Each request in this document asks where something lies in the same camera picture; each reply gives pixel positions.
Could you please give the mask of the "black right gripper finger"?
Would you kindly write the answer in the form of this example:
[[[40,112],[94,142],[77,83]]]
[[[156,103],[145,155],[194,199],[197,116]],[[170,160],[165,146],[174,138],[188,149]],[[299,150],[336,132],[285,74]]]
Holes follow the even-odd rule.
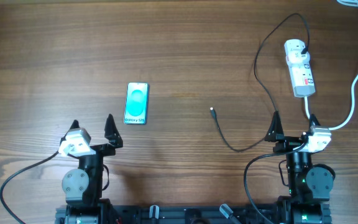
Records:
[[[310,114],[309,117],[309,127],[311,128],[312,126],[320,126],[320,123],[314,114]]]
[[[264,141],[267,142],[279,142],[284,140],[284,132],[282,128],[282,122],[278,111],[273,113],[272,122],[268,131],[264,137]]]

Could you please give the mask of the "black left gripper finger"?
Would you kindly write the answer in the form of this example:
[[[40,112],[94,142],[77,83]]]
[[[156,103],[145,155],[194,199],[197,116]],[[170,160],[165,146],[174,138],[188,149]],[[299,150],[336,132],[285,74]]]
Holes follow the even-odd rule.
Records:
[[[109,141],[109,143],[115,148],[123,147],[123,140],[119,131],[117,130],[114,117],[112,114],[109,114],[106,119],[106,124],[104,127],[104,137]]]
[[[72,122],[72,124],[71,124],[71,126],[70,126],[70,128],[69,128],[68,130],[77,129],[77,128],[79,128],[79,127],[80,127],[80,126],[79,126],[79,122],[78,122],[78,120],[75,119],[75,120]],[[60,139],[60,144],[62,144],[62,142],[66,140],[67,134],[68,134],[68,132],[66,132],[66,134]]]

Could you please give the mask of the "blue Galaxy smartphone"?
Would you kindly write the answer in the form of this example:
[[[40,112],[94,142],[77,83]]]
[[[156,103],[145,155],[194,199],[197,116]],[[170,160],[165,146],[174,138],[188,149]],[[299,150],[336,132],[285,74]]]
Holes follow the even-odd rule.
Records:
[[[148,99],[148,83],[128,83],[126,105],[124,111],[125,124],[146,124]]]

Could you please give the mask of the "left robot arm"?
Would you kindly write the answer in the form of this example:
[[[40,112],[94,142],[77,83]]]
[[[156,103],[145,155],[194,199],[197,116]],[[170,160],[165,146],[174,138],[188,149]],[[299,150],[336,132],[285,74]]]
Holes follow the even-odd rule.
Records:
[[[62,179],[67,205],[56,210],[56,224],[122,222],[110,200],[102,198],[102,191],[109,185],[103,185],[103,172],[109,171],[103,159],[114,156],[116,149],[123,146],[111,114],[106,119],[104,137],[107,143],[92,146],[91,136],[75,120],[61,138],[58,152],[63,156],[77,158],[78,167],[69,170]]]

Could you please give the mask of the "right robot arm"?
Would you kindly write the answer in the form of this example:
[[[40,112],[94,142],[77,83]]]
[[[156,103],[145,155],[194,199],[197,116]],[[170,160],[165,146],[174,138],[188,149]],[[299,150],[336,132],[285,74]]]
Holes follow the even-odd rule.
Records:
[[[309,119],[309,130],[300,137],[286,136],[278,111],[265,135],[274,142],[274,154],[286,157],[289,196],[280,196],[270,220],[272,223],[330,224],[328,201],[336,178],[335,171],[325,164],[313,164],[311,156],[331,141],[329,128],[321,126],[315,115]]]

